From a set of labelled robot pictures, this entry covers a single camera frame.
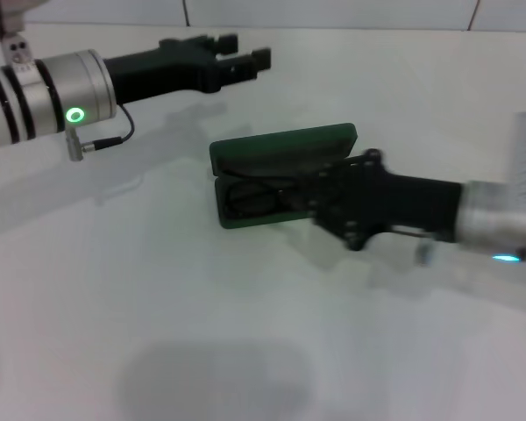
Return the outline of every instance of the white table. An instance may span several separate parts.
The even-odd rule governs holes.
[[[34,25],[104,57],[201,30]],[[225,31],[214,30],[212,33]],[[0,150],[0,421],[526,420],[526,266],[308,221],[225,231],[208,146],[352,122],[398,173],[503,181],[526,34],[241,30],[258,81],[134,103],[124,146]],[[127,130],[123,115],[82,139]]]

